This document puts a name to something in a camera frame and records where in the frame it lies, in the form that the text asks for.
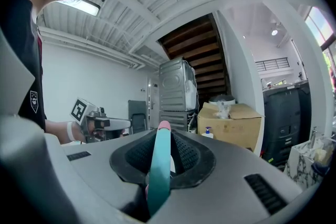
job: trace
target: wooden staircase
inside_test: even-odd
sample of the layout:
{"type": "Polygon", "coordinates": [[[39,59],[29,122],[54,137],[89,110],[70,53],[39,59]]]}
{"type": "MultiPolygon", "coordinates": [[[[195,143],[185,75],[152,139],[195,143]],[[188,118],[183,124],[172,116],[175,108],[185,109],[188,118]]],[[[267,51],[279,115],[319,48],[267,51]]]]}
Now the wooden staircase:
{"type": "Polygon", "coordinates": [[[183,57],[195,69],[200,108],[212,96],[231,93],[223,46],[211,14],[179,27],[159,42],[171,60],[183,57]]]}

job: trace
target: stacked appliance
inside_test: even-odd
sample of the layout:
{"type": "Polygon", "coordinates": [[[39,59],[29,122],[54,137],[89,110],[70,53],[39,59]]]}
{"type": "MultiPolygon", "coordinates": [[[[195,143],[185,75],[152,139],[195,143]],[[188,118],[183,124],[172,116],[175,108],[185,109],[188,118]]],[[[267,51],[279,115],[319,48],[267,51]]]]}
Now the stacked appliance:
{"type": "Polygon", "coordinates": [[[173,129],[188,131],[196,121],[198,109],[194,70],[182,58],[160,65],[160,121],[169,121],[173,129]]]}
{"type": "Polygon", "coordinates": [[[291,147],[299,143],[301,110],[300,85],[285,85],[265,90],[265,129],[262,158],[284,167],[291,147]]]}

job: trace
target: ceiling light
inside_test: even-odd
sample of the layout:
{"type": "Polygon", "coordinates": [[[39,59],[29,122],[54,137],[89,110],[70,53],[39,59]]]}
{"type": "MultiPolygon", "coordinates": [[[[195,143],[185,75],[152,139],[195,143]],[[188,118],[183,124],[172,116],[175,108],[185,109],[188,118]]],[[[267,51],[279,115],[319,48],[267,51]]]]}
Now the ceiling light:
{"type": "Polygon", "coordinates": [[[70,7],[74,7],[93,16],[96,16],[100,9],[99,5],[89,0],[61,0],[57,2],[70,7]]]}

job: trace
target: pink tip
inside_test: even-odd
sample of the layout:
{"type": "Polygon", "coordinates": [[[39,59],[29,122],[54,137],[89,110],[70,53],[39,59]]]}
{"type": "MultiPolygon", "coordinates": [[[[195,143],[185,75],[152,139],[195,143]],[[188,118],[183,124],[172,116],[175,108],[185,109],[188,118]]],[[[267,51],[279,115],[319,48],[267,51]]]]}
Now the pink tip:
{"type": "Polygon", "coordinates": [[[159,129],[162,129],[162,128],[168,129],[169,131],[172,130],[170,128],[170,123],[168,121],[162,121],[162,122],[160,122],[159,127],[157,129],[159,130],[159,129]]]}

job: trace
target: white pillar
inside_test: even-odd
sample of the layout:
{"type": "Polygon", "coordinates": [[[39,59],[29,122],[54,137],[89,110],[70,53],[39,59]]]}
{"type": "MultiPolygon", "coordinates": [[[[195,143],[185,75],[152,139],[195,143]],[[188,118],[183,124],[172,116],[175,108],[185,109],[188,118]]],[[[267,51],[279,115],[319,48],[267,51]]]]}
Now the white pillar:
{"type": "Polygon", "coordinates": [[[333,96],[327,65],[312,32],[297,11],[284,0],[263,0],[295,42],[306,69],[311,93],[311,129],[331,136],[333,96]]]}
{"type": "MultiPolygon", "coordinates": [[[[260,77],[250,49],[243,34],[236,28],[225,9],[215,14],[218,30],[223,40],[232,95],[239,103],[244,103],[259,114],[264,115],[264,98],[260,77]]],[[[262,118],[258,141],[254,153],[259,156],[264,138],[264,118],[262,118]]]]}

